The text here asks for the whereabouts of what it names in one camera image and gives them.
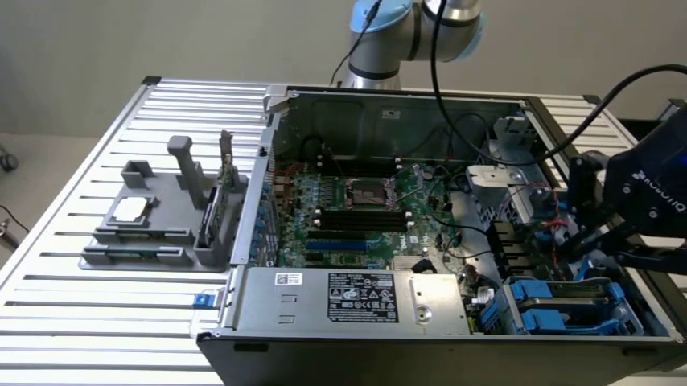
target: aluminum workbench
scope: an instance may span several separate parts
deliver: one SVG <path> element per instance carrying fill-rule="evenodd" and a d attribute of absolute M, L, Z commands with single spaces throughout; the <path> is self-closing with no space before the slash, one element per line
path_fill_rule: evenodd
<path fill-rule="evenodd" d="M 190 333 L 218 318 L 216 310 L 191 308 L 194 295 L 222 288 L 226 274 L 94 271 L 78 263 L 127 161 L 176 171 L 166 147 L 172 135 L 192 137 L 195 160 L 218 171 L 218 138 L 231 131 L 235 165 L 250 177 L 266 90 L 264 84 L 164 78 L 140 86 L 0 271 L 0 384 L 222 384 Z M 580 96 L 538 97 L 571 133 L 594 105 Z M 606 112 L 575 146 L 614 155 L 634 143 Z M 687 277 L 672 279 L 687 293 Z M 687 384 L 687 367 L 656 376 L 642 373 L 618 384 Z"/>

